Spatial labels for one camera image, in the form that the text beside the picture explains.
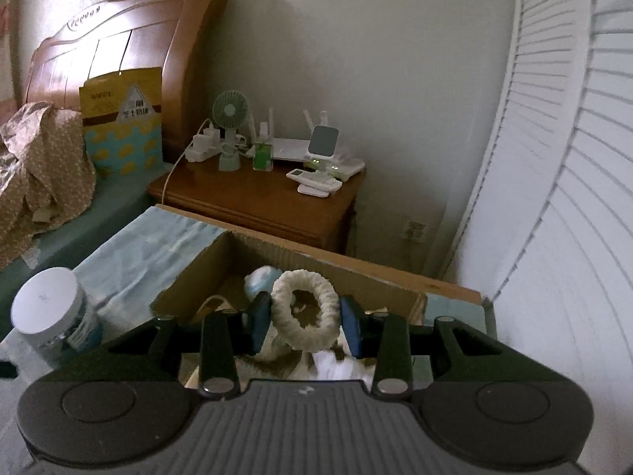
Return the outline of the white lidded jar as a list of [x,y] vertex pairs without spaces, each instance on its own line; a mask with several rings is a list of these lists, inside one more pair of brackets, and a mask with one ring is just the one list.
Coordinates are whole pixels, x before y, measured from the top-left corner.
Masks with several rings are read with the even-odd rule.
[[103,327],[72,270],[53,267],[25,282],[11,307],[14,328],[51,365],[99,345]]

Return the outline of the white fluffy ring scrunchie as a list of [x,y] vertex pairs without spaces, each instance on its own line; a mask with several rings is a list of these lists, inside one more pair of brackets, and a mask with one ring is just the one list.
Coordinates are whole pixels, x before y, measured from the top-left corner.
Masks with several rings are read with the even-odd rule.
[[293,350],[316,353],[339,336],[340,302],[333,284],[315,271],[285,271],[271,291],[271,322]]

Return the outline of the cream plush toy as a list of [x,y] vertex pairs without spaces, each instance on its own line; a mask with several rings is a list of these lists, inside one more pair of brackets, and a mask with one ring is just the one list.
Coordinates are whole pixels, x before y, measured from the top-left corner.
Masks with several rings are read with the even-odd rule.
[[371,387],[377,360],[356,359],[350,353],[342,328],[335,343],[310,353],[293,350],[274,326],[268,329],[261,351],[255,356],[235,358],[242,389],[255,378],[293,381],[361,380]]

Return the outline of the white wifi router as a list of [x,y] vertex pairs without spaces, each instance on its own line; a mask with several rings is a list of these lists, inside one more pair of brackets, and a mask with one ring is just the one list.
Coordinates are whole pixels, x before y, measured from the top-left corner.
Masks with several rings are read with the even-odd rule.
[[301,163],[307,168],[322,169],[343,182],[359,174],[365,168],[363,160],[352,157],[345,147],[337,144],[334,156],[328,159],[315,157],[308,151],[309,139],[287,139],[277,137],[275,130],[274,109],[268,109],[268,119],[265,122],[266,131],[271,145],[273,145],[273,158],[276,161]]

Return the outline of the small green desk fan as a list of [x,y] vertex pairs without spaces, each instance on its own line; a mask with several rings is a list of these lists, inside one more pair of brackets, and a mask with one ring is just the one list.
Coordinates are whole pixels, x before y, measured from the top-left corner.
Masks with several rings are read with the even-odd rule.
[[219,171],[230,173],[240,168],[240,154],[237,147],[237,130],[249,116],[247,98],[237,90],[221,92],[211,106],[211,116],[215,124],[224,130],[221,145]]

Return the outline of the white power strip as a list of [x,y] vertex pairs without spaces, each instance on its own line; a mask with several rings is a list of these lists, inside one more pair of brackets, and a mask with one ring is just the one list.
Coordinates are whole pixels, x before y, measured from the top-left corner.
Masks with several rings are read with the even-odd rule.
[[220,130],[215,127],[205,127],[201,133],[193,136],[184,157],[190,163],[199,163],[216,156],[220,151]]

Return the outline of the open cardboard box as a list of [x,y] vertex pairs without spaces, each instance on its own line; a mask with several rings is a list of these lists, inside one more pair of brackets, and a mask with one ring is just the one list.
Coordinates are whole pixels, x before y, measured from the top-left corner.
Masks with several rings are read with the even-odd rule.
[[329,260],[323,251],[300,251],[281,239],[217,230],[199,239],[202,252],[151,304],[154,315],[195,322],[207,310],[244,310],[261,292],[273,298],[271,323],[261,351],[236,360],[241,383],[255,378],[362,380],[371,383],[375,360],[356,359],[342,328],[342,301],[354,299],[365,315],[389,312],[432,324],[453,315],[485,331],[483,307],[430,292],[422,283],[397,281],[385,269],[353,267],[349,258]]

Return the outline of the grey-blue plush ball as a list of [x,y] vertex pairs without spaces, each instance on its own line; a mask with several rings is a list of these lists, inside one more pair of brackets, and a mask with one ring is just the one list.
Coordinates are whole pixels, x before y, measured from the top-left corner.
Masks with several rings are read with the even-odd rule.
[[254,301],[261,292],[270,293],[282,274],[283,271],[274,266],[262,266],[252,271],[244,278],[244,293],[248,301]]

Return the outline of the light blue bed sheet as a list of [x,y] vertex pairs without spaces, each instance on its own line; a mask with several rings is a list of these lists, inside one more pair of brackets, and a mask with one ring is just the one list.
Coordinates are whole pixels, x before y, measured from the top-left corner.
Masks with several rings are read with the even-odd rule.
[[[149,321],[157,296],[223,233],[218,226],[151,207],[73,269],[97,310],[101,343]],[[21,365],[31,356],[41,357],[15,328],[1,342],[2,360]]]

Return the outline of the green bottle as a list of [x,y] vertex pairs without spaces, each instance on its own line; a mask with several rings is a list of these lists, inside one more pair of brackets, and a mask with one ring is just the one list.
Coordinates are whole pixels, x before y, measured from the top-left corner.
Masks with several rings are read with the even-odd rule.
[[253,148],[253,169],[259,172],[270,172],[274,164],[274,145],[271,142],[256,142]]

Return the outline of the wall socket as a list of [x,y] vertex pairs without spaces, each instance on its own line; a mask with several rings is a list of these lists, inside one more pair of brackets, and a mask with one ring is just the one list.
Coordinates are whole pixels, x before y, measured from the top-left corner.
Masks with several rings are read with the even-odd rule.
[[425,223],[409,220],[404,224],[402,238],[409,242],[422,243],[424,240],[427,225]]

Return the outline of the wooden headboard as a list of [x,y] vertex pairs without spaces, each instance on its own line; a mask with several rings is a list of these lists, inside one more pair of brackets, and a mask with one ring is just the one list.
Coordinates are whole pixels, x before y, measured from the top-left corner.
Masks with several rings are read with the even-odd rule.
[[163,153],[184,150],[206,117],[206,42],[227,0],[105,0],[82,10],[33,52],[24,101],[78,109],[100,75],[162,70]]

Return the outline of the white louvered closet door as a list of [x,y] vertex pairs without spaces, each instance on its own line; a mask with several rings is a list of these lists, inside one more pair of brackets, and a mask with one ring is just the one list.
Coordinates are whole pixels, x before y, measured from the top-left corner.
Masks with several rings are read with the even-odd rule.
[[442,268],[581,384],[580,461],[632,469],[632,0],[516,0],[497,116]]

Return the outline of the brown patterned blanket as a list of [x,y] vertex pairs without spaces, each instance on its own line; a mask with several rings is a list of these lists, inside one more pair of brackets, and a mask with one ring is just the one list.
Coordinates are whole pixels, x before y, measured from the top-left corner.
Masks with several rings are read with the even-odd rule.
[[86,211],[97,173],[81,113],[31,102],[1,126],[1,267]]

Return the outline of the wooden nightstand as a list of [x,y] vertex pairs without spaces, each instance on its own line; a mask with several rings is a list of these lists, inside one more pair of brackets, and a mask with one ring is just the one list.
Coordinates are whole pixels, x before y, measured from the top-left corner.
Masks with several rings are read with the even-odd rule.
[[297,192],[297,183],[286,177],[291,169],[288,163],[277,163],[270,172],[259,172],[244,159],[240,169],[225,173],[219,171],[218,158],[184,162],[149,183],[147,193],[166,206],[345,253],[366,173],[353,176],[328,198],[315,198]]

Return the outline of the yellow blue snack bag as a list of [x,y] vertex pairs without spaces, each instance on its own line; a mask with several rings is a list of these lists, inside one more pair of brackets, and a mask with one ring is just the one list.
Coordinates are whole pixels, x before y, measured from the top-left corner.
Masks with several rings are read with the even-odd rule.
[[162,163],[162,70],[111,72],[80,87],[87,152],[103,178],[138,175]]

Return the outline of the white remote control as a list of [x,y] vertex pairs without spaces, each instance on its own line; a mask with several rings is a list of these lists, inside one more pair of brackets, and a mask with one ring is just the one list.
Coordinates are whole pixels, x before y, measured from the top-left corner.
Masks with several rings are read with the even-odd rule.
[[303,169],[292,169],[286,174],[290,180],[298,184],[299,194],[314,196],[315,198],[328,198],[330,194],[341,189],[342,182],[331,175],[322,172],[308,172]]

